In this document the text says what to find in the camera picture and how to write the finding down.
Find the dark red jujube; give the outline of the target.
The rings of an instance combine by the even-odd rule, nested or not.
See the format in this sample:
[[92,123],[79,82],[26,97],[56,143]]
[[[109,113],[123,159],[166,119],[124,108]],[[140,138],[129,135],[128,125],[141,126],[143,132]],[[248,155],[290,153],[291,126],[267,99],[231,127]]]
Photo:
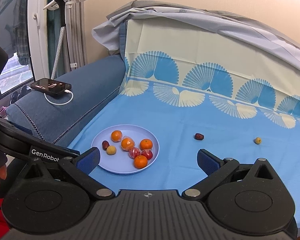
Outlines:
[[103,150],[106,151],[108,147],[109,147],[109,142],[106,140],[102,141]]
[[204,135],[201,134],[201,133],[196,133],[194,135],[194,139],[196,139],[196,140],[204,140]]

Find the green-yellow round fruit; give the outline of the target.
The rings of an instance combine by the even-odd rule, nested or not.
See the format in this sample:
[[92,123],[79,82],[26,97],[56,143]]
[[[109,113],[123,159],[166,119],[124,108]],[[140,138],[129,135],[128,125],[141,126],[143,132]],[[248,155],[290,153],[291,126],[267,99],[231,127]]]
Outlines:
[[262,142],[262,139],[260,137],[256,137],[254,139],[254,143],[257,144],[257,145],[259,145],[261,142]]
[[116,147],[113,146],[113,145],[108,146],[107,149],[106,149],[106,153],[108,155],[115,155],[116,152],[117,152]]

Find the red fruit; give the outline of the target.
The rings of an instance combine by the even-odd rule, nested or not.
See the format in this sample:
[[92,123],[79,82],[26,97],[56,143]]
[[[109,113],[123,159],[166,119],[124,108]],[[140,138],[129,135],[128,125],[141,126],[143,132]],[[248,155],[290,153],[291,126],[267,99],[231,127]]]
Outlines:
[[141,154],[141,151],[139,148],[133,147],[129,150],[128,154],[131,159],[135,159],[137,156]]
[[147,158],[150,161],[153,158],[153,152],[151,149],[144,149],[141,151],[141,155]]

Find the bare orange tangerine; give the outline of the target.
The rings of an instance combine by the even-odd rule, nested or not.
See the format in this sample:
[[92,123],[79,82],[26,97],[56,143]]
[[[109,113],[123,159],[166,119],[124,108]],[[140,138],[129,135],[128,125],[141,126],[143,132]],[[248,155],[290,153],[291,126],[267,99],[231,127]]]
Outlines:
[[139,143],[140,150],[151,150],[153,142],[150,139],[142,139]]

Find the light purple plastic plate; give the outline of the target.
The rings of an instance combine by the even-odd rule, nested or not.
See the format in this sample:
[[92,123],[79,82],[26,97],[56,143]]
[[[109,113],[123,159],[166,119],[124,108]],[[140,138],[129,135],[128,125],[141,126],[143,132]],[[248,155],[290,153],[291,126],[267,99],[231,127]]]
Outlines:
[[135,125],[110,126],[98,133],[91,145],[101,152],[99,166],[121,175],[145,170],[156,161],[160,152],[154,134]]

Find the shoes on floor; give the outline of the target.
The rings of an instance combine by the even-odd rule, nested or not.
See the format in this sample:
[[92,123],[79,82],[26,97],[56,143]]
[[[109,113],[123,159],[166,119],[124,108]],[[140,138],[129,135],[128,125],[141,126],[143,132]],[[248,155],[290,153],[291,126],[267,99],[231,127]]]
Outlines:
[[6,109],[8,106],[16,103],[19,99],[26,96],[30,92],[32,92],[32,89],[30,88],[30,86],[27,86],[27,85],[24,85],[19,90],[14,91],[10,95],[9,100],[0,107],[0,117],[3,118],[6,116]]

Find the black smartphone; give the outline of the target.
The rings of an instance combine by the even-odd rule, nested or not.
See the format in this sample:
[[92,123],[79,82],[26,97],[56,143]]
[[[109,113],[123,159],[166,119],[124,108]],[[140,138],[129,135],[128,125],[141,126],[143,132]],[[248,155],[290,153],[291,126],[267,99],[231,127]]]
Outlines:
[[49,95],[53,98],[61,96],[66,90],[71,89],[69,83],[64,83],[62,81],[51,80],[48,78],[42,78],[34,81],[30,84],[31,89]]

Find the blue fan-pattern sofa cover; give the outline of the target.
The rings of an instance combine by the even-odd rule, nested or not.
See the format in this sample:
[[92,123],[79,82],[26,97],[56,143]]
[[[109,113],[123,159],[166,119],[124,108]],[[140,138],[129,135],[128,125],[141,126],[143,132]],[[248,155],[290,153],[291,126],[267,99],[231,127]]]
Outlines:
[[[130,20],[120,34],[123,87],[70,147],[85,151],[105,128],[130,124],[152,132],[160,152],[137,174],[97,168],[92,177],[114,191],[184,191],[205,176],[197,165],[201,148],[242,163],[266,158],[294,199],[300,227],[300,70],[244,42],[174,20]],[[194,139],[196,133],[204,140]]]

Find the grey curtain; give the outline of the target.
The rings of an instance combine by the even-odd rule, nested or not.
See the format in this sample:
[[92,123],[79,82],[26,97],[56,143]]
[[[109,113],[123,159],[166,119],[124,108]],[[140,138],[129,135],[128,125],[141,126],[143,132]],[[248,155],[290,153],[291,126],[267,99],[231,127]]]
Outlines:
[[87,62],[84,35],[84,0],[68,0],[73,2],[66,6],[66,26],[70,70],[83,67]]

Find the grey crumpled sheet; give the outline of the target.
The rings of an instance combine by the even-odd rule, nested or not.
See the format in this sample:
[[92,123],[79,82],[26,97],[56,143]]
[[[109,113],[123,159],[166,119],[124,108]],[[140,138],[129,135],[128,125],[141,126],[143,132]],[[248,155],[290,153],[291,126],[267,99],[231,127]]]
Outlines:
[[120,25],[128,20],[166,18],[245,42],[262,49],[300,70],[300,44],[257,20],[232,12],[203,10],[181,4],[134,0],[107,16],[94,27],[93,38],[109,51],[119,49]]

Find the garment steamer pole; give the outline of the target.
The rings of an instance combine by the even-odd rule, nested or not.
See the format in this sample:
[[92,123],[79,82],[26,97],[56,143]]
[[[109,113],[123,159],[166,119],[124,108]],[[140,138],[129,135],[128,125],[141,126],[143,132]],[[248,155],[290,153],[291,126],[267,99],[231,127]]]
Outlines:
[[43,7],[43,10],[59,9],[60,14],[61,14],[61,27],[60,27],[59,38],[58,38],[58,43],[57,43],[57,48],[56,48],[56,55],[55,55],[55,60],[53,63],[53,69],[52,69],[50,79],[56,78],[58,62],[59,62],[61,51],[62,51],[63,37],[64,37],[65,30],[66,30],[65,9],[67,6],[70,6],[75,3],[81,3],[84,1],[86,1],[86,0],[52,0],[45,7]]

